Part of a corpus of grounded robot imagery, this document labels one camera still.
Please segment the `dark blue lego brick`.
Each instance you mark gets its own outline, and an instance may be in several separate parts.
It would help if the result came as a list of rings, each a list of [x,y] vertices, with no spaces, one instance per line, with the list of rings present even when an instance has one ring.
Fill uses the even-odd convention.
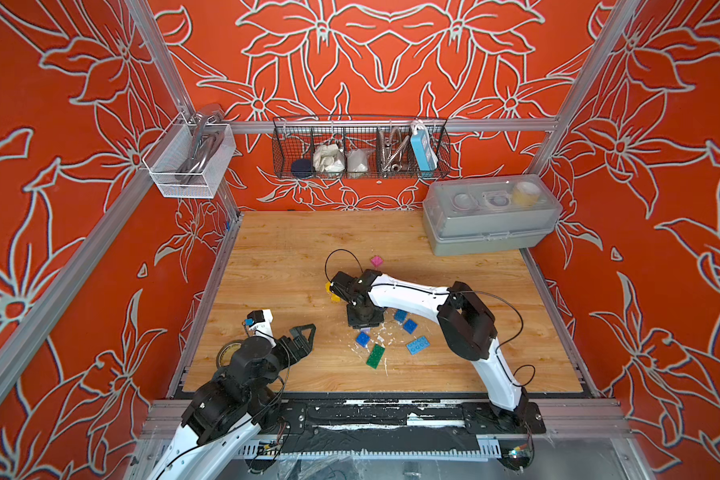
[[[407,333],[413,334],[417,329],[418,324],[414,320],[408,319],[403,323],[402,327]]]

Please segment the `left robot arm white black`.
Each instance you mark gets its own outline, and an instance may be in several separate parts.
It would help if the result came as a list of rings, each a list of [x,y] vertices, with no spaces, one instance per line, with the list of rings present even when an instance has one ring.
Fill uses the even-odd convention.
[[[215,479],[253,437],[281,422],[290,369],[312,352],[317,328],[275,338],[268,327],[253,325],[229,363],[196,390],[150,479]]]

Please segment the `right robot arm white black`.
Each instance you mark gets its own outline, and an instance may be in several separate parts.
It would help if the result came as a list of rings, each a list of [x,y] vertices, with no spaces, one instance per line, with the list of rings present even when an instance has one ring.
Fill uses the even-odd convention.
[[[515,379],[502,352],[495,315],[469,285],[419,285],[368,269],[359,277],[338,272],[329,290],[347,305],[348,324],[370,328],[384,321],[388,309],[403,310],[439,325],[450,350],[470,362],[489,400],[489,417],[498,428],[528,429],[535,414],[525,386]]]

